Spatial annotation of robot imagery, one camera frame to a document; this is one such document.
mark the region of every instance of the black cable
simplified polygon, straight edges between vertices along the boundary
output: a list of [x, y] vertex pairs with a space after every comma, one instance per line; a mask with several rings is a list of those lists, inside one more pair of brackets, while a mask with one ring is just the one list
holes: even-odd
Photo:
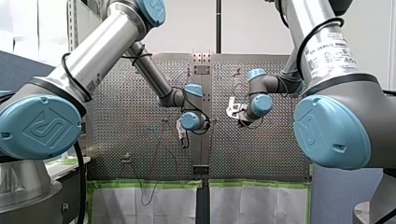
[[134, 61], [132, 62], [132, 66], [134, 66], [138, 59], [146, 57], [146, 56], [152, 56], [152, 53], [142, 54], [143, 50], [145, 50], [145, 48], [146, 48], [146, 45], [142, 45], [142, 48], [140, 48], [140, 50], [136, 53], [136, 56], [121, 56], [121, 58], [123, 58], [123, 59], [134, 59]]
[[289, 28], [289, 24], [286, 22], [285, 16], [283, 15], [282, 0], [277, 0], [277, 6], [279, 7], [278, 11], [280, 19], [282, 20], [283, 24]]
[[89, 102], [92, 100], [92, 96], [91, 94], [87, 91], [87, 89], [85, 89], [81, 83], [78, 82], [78, 80], [76, 80], [72, 74], [70, 73], [69, 68], [66, 65], [66, 58], [70, 55], [70, 53], [66, 53], [64, 54], [64, 56], [62, 56], [62, 67], [64, 68], [64, 71], [66, 72], [66, 75], [74, 82], [74, 84], [76, 84], [76, 86], [78, 86], [85, 94], [85, 96], [87, 97], [86, 102]]
[[302, 57], [303, 57], [304, 49], [305, 49], [306, 45], [308, 44], [309, 40], [310, 40], [313, 36], [315, 36], [315, 34], [317, 33], [317, 31], [320, 31], [320, 30], [321, 30], [323, 27], [325, 27], [327, 24], [330, 24], [330, 23], [335, 22], [335, 21], [339, 21], [339, 22], [340, 22], [340, 24], [339, 24], [340, 27], [342, 27], [342, 26], [344, 25], [344, 23], [345, 23], [345, 21], [344, 21], [342, 18], [338, 18], [338, 17], [328, 19], [328, 20], [322, 22], [321, 24], [315, 26], [314, 29], [312, 29], [312, 31], [309, 32], [309, 34], [308, 34], [308, 35], [303, 39], [303, 41], [301, 42], [301, 45], [300, 45], [300, 47], [298, 48], [298, 51], [297, 51], [297, 62], [296, 62], [297, 70], [298, 70], [298, 72], [299, 72], [299, 74], [300, 74], [301, 77], [304, 77], [304, 76], [303, 76], [303, 70], [301, 69], [301, 59], [302, 59]]
[[189, 138], [189, 132], [186, 131], [186, 139], [187, 139], [187, 145], [183, 146], [183, 148], [189, 148], [190, 147], [190, 138]]
[[381, 217], [375, 224], [384, 224], [387, 221], [391, 220], [393, 217], [396, 217], [396, 208]]
[[[175, 161], [175, 169], [176, 169], [176, 171], [177, 171], [177, 173], [178, 173], [177, 158], [176, 158], [175, 154], [163, 143], [163, 132], [162, 132], [162, 134], [161, 134], [161, 138], [159, 139], [159, 144], [162, 145], [163, 147], [165, 147], [166, 151], [167, 151], [169, 154], [171, 154], [172, 158], [173, 158], [174, 161]], [[140, 181], [140, 177], [138, 176], [136, 169], [134, 169], [134, 175], [136, 176], [137, 183], [139, 184], [140, 191], [141, 191], [141, 193], [142, 193], [142, 196], [141, 196], [141, 198], [140, 198], [140, 202], [142, 203], [143, 206], [148, 206], [149, 204], [151, 204], [152, 199], [154, 198], [155, 190], [156, 190], [158, 184], [160, 183], [160, 181], [163, 179], [163, 176], [161, 176], [160, 179], [157, 180], [157, 182], [155, 183], [154, 188], [153, 188], [153, 190], [152, 190], [152, 192], [151, 192], [151, 195], [150, 195], [150, 197], [149, 197], [148, 202], [147, 202], [147, 203], [144, 203], [144, 202], [143, 202], [143, 197], [144, 197], [143, 185], [142, 185], [142, 182]]]
[[16, 91], [9, 91], [3, 95], [0, 96], [0, 104], [2, 104], [3, 102], [9, 100], [9, 98], [11, 98]]
[[396, 91], [382, 90], [382, 92], [384, 92], [384, 93], [387, 94], [387, 95], [396, 96]]
[[77, 155], [78, 169], [79, 169], [79, 211], [77, 224], [84, 223], [85, 217], [85, 201], [87, 200], [87, 180], [85, 178], [85, 164], [84, 158], [82, 157], [82, 150], [79, 143], [74, 144], [74, 148]]

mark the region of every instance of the white wall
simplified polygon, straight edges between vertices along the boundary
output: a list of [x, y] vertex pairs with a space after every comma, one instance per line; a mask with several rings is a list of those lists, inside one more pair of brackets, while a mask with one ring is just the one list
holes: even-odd
[[389, 45], [392, 1], [355, 0], [343, 29], [360, 70], [389, 87]]
[[166, 22], [145, 38], [153, 52], [209, 52], [216, 48], [216, 1], [165, 0]]
[[263, 0], [222, 1], [223, 53], [290, 54], [290, 32], [274, 4]]

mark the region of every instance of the perforated metal panel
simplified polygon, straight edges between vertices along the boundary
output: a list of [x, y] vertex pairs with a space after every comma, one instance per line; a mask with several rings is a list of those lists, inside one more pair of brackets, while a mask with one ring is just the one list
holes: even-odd
[[[210, 136], [194, 136], [188, 149], [182, 148], [177, 138], [179, 109], [157, 106], [156, 96], [145, 79], [129, 61], [120, 61], [96, 90], [89, 107], [92, 129], [87, 131], [91, 136], [87, 136], [87, 142], [93, 156], [89, 179], [191, 179], [192, 159], [205, 165], [210, 151], [211, 178], [306, 180], [309, 163], [298, 148], [292, 129], [298, 99], [273, 94], [275, 107], [256, 130], [238, 128], [236, 120], [226, 115], [236, 85], [237, 101], [245, 99], [248, 70], [264, 67], [275, 75], [287, 59], [287, 56], [211, 55], [211, 74], [203, 75], [203, 81], [202, 77], [191, 74], [191, 66], [197, 63], [192, 55], [155, 55], [154, 60], [172, 85], [201, 83], [205, 90], [203, 104], [207, 105], [209, 100], [212, 103], [204, 108], [211, 110], [207, 112], [213, 120]], [[197, 137], [201, 137], [201, 144], [195, 145]], [[207, 146], [203, 144], [205, 141], [210, 142], [208, 148], [197, 148]], [[132, 156], [131, 162], [122, 163], [121, 157], [127, 153]]]
[[261, 127], [239, 128], [226, 116], [229, 97], [243, 103], [247, 94], [247, 73], [265, 68], [279, 74], [286, 56], [212, 55], [212, 116], [210, 151], [212, 178], [255, 178], [286, 181], [306, 180], [308, 160], [299, 149], [292, 129], [292, 116], [298, 99], [272, 94], [274, 109], [264, 117]]
[[[174, 86], [188, 81], [192, 56], [155, 55], [158, 67]], [[162, 108], [145, 79], [120, 60], [93, 95], [89, 179], [190, 179], [191, 149], [177, 136], [178, 108]], [[131, 155], [131, 162], [121, 157]]]

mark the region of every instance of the silver arm segment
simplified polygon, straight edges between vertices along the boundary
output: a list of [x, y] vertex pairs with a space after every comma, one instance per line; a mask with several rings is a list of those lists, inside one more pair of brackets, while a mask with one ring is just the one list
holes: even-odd
[[[137, 11], [134, 2], [111, 4], [107, 19], [67, 58], [66, 65], [71, 75], [89, 93], [93, 93], [125, 50], [151, 29]], [[61, 66], [43, 79], [82, 103], [86, 101], [87, 96], [68, 78]]]
[[208, 118], [203, 115], [200, 109], [196, 108], [200, 104], [202, 96], [192, 94], [190, 91], [180, 88], [173, 88], [141, 42], [134, 42], [127, 49], [126, 54], [131, 58], [133, 65], [136, 66], [140, 74], [157, 94], [159, 105], [164, 107], [183, 107], [187, 111], [183, 113], [180, 120], [181, 126], [184, 129], [197, 131], [208, 128]]

